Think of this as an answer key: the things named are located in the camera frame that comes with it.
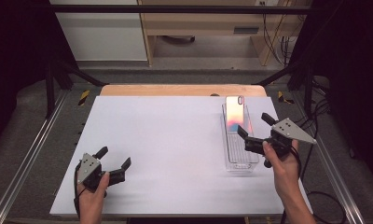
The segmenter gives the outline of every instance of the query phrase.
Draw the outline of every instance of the transparent box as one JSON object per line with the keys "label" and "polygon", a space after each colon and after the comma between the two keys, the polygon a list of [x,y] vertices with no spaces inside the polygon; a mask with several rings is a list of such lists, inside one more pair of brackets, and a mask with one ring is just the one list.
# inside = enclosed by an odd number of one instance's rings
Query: transparent box
{"label": "transparent box", "polygon": [[[259,163],[259,157],[256,153],[245,150],[244,140],[237,132],[229,131],[227,127],[226,105],[222,105],[222,135],[224,141],[225,165],[229,172],[238,174],[251,174]],[[243,125],[241,125],[249,136],[253,136],[250,116],[247,105],[244,105]]]}

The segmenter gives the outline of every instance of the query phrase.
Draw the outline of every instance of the phone screen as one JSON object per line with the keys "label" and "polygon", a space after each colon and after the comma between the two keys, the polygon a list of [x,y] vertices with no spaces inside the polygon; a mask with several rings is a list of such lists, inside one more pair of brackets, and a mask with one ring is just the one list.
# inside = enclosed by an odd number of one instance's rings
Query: phone screen
{"label": "phone screen", "polygon": [[237,132],[238,126],[244,124],[244,97],[227,96],[227,130],[228,132]]}

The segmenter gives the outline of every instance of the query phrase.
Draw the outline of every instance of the metal rail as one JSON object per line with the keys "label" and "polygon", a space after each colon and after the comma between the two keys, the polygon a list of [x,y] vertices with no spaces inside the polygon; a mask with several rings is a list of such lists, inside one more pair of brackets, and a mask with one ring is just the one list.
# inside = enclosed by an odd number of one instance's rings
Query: metal rail
{"label": "metal rail", "polygon": [[68,91],[61,91],[57,102],[55,110],[48,119],[45,119],[43,125],[41,126],[41,130],[39,131],[38,135],[36,136],[35,140],[33,141],[32,145],[30,146],[29,151],[27,152],[21,166],[18,169],[18,172],[13,177],[11,183],[9,184],[7,191],[4,193],[3,197],[0,200],[0,224],[4,222],[7,217],[7,214],[15,202],[16,197],[18,196],[21,187],[29,174],[30,170],[32,169],[35,159],[41,150],[42,146],[44,145],[48,134],[58,117],[64,101],[68,95]]}
{"label": "metal rail", "polygon": [[[295,93],[294,91],[292,91],[292,94],[294,96],[297,107],[300,110],[300,113],[302,115],[305,115],[302,106],[303,100],[301,93]],[[314,124],[312,124],[308,129],[311,135],[314,135],[315,130],[316,127]],[[346,211],[347,219],[349,219],[349,222],[352,224],[365,223],[357,205],[355,204],[354,199],[352,198],[352,195],[349,192],[349,189],[346,186],[346,183],[344,182],[343,178],[340,175],[340,172],[338,171],[338,167],[332,161],[328,153],[328,150],[325,147],[324,141],[320,137],[320,134],[317,134],[316,140],[318,145],[317,154],[319,155],[320,161],[323,164],[323,167],[325,168],[325,172],[328,175],[329,181],[331,182],[332,187],[334,188],[334,191],[338,196],[339,202],[343,205]]]}
{"label": "metal rail", "polygon": [[238,7],[166,5],[31,5],[32,8],[61,13],[193,13],[193,14],[278,14],[309,15],[327,11],[316,7]]}

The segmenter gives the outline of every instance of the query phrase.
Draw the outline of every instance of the wire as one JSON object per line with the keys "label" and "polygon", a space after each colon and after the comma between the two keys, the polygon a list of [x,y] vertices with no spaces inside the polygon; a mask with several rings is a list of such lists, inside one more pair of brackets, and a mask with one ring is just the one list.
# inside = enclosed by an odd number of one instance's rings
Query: wire
{"label": "wire", "polygon": [[81,167],[81,161],[78,163],[78,165],[76,166],[76,170],[74,171],[74,195],[75,195],[75,198],[74,198],[74,207],[76,208],[76,214],[78,215],[78,217],[80,217],[80,212],[79,212],[79,196],[85,190],[85,189],[83,189],[81,191],[81,193],[78,194],[77,179],[78,179],[78,171],[79,171],[80,167]]}
{"label": "wire", "polygon": [[81,196],[81,194],[85,191],[85,189],[87,189],[87,188],[84,188],[84,189],[81,190],[81,192],[78,194],[78,197]]}
{"label": "wire", "polygon": [[[342,220],[340,221],[340,223],[345,223],[346,222],[346,211],[344,211],[344,208],[343,206],[341,205],[341,203],[338,201],[337,198],[335,198],[334,196],[330,195],[330,194],[327,194],[327,193],[324,193],[324,192],[321,192],[321,191],[311,191],[309,193],[307,193],[306,195],[312,195],[312,194],[319,194],[319,195],[324,195],[330,199],[332,199],[335,203],[338,204],[338,206],[340,207],[340,210],[341,210],[341,213],[342,213]],[[331,224],[330,222],[324,220],[323,218],[315,215],[314,213],[312,214],[315,218],[317,218],[318,220],[320,220],[321,222],[325,223],[325,224]]]}
{"label": "wire", "polygon": [[[322,115],[324,114],[325,112],[327,112],[329,109],[329,106],[328,106],[328,102],[326,99],[323,99],[321,100],[314,108],[314,111],[313,111],[313,122],[311,123],[311,125],[314,123],[315,124],[315,132],[314,132],[314,138],[317,137],[317,134],[318,134],[318,116],[319,115]],[[312,154],[312,149],[313,149],[314,145],[311,145],[310,149],[309,149],[309,152],[308,152],[308,156],[305,160],[305,164],[303,165],[303,169],[302,169],[302,172],[300,174],[300,180],[303,182],[304,180],[304,176],[305,176],[305,173],[306,173],[306,169],[308,167],[308,164],[309,164],[309,161],[311,159],[311,154]],[[333,201],[335,201],[335,203],[337,203],[340,207],[340,210],[341,210],[341,213],[342,213],[342,220],[340,223],[344,223],[346,221],[346,212],[344,210],[344,208],[342,207],[342,205],[340,204],[340,202],[338,201],[338,199],[336,199],[335,197],[333,197],[332,195],[330,194],[327,194],[327,193],[324,193],[324,192],[321,192],[321,191],[312,191],[310,193],[308,193],[307,195],[312,195],[312,194],[320,194],[320,195],[324,195],[326,197],[329,197],[330,199],[332,199]],[[313,216],[320,220],[321,222],[325,223],[325,224],[331,224],[330,222],[324,220],[323,218],[315,215],[313,213]]]}
{"label": "wire", "polygon": [[288,45],[289,45],[289,37],[282,37],[282,42],[281,42],[281,49],[282,49],[282,54],[283,54],[283,57],[284,57],[284,65],[287,66],[288,63],[287,63],[287,58],[288,56],[291,57],[291,54],[290,52],[288,52]]}
{"label": "wire", "polygon": [[[277,33],[278,33],[279,29],[280,29],[280,25],[282,24],[283,19],[285,18],[285,16],[286,15],[282,15],[282,17],[281,17],[281,19],[279,21],[279,24],[277,25],[277,27],[275,29],[275,32],[274,32],[274,36],[275,37],[276,37],[276,35],[277,35]],[[262,17],[263,17],[263,38],[265,40],[265,43],[269,47],[269,50],[273,54],[274,58],[276,58],[276,61],[278,63],[283,64],[282,60],[277,55],[275,48],[273,47],[273,45],[274,45],[274,38],[273,38],[273,40],[270,39],[270,35],[269,35],[268,29],[267,29],[267,24],[266,24],[266,14],[262,14]]]}
{"label": "wire", "polygon": [[292,155],[294,155],[295,159],[297,159],[297,176],[300,176],[300,172],[302,170],[302,162],[300,161],[299,153],[297,153],[297,150],[291,146],[291,152]]}
{"label": "wire", "polygon": [[277,48],[274,50],[274,52],[276,53],[275,58],[276,58],[277,62],[284,65],[284,63],[281,61],[281,59],[279,57],[279,54],[277,53]]}

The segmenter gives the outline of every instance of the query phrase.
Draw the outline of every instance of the white table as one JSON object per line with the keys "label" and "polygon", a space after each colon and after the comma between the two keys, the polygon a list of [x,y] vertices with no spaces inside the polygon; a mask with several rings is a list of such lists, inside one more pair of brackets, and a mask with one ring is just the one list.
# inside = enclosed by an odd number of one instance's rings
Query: white table
{"label": "white table", "polygon": [[[131,167],[125,182],[107,190],[104,215],[281,214],[273,172],[263,159],[250,175],[226,171],[220,121],[224,102],[225,97],[98,96],[50,213],[76,216],[75,167],[84,152],[91,155],[107,146],[109,152],[101,159],[104,170],[119,169],[128,157]],[[268,137],[270,126],[260,116],[266,112],[277,119],[271,99],[245,97],[245,103],[255,137]]]}

